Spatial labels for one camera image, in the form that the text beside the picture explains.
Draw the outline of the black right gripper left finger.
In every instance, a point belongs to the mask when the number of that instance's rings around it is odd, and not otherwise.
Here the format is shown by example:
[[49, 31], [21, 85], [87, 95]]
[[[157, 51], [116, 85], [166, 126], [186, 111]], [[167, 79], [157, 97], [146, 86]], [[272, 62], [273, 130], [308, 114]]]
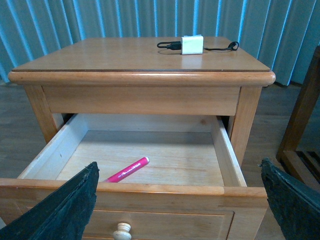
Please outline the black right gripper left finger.
[[0, 230], [2, 240], [80, 240], [96, 205], [99, 169], [92, 162]]

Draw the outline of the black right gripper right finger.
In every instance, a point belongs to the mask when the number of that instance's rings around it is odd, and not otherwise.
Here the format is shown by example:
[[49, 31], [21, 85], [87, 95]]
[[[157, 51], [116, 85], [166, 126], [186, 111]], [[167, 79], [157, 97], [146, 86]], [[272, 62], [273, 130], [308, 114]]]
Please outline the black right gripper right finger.
[[320, 238], [320, 193], [276, 167], [261, 162], [269, 207], [287, 240]]

